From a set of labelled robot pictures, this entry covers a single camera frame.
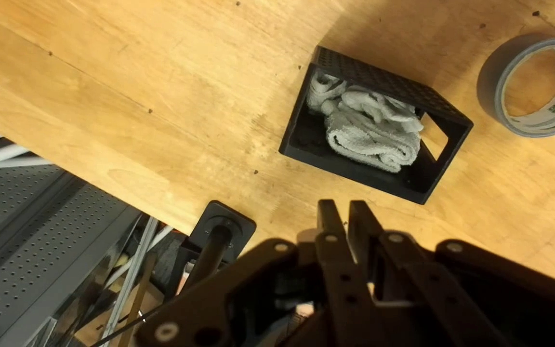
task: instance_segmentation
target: wooden floor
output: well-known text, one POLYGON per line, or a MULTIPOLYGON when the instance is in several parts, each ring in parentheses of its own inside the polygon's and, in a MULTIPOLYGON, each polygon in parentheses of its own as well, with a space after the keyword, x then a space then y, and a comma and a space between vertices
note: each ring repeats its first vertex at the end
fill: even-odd
POLYGON ((555 31, 555 0, 0 0, 0 134, 181 232, 217 199, 254 243, 295 240, 318 199, 364 199, 426 247, 458 238, 555 276, 555 137, 476 101, 483 60, 532 31, 555 31), (427 205, 277 155, 320 43, 474 122, 427 205))

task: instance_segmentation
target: gray fabric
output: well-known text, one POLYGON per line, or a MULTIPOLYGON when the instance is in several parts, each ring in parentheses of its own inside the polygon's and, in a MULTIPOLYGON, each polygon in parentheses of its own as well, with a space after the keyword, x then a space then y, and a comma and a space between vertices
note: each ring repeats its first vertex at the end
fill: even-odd
POLYGON ((327 145, 341 157, 391 174, 416 161, 422 124, 410 105, 316 76, 308 109, 325 118, 327 145))

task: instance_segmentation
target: roll of tape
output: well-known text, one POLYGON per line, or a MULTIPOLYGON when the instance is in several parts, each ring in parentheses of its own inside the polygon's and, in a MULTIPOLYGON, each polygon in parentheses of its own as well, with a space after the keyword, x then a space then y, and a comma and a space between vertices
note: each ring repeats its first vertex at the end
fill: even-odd
POLYGON ((526 116, 507 112, 507 82, 528 58, 541 51, 555 51, 555 37, 526 35, 499 47, 483 64, 478 78, 478 101, 507 130, 524 137, 555 136, 555 97, 541 110, 526 116))

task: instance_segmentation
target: black box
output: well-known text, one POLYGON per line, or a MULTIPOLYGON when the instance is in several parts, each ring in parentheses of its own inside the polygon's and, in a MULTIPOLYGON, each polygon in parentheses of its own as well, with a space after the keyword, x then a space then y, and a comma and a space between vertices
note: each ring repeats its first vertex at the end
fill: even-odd
POLYGON ((289 128, 281 139, 279 153, 310 166, 333 172, 337 176, 360 182, 379 191, 402 197, 424 205, 437 182, 443 178, 453 157, 472 130, 472 122, 453 109, 433 89, 416 82, 399 78, 385 70, 356 62, 327 49, 318 49, 300 87, 289 128), (354 85, 362 85, 379 95, 412 105, 426 112, 433 124, 447 136, 447 145, 437 157, 429 153, 422 141, 418 159, 412 166, 404 166, 399 174, 381 172, 358 163, 352 163, 325 143, 323 120, 310 116, 306 107, 310 80, 320 74, 329 74, 354 85))

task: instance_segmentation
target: tape roll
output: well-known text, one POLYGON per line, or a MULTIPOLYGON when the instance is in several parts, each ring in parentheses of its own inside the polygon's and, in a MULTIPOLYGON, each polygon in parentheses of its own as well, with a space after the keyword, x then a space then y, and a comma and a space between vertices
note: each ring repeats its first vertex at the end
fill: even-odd
POLYGON ((478 78, 478 101, 483 110, 495 116, 507 130, 524 137, 555 136, 555 97, 541 110, 526 116, 510 116, 505 103, 507 83, 512 74, 541 51, 555 51, 555 37, 516 37, 487 58, 478 78))

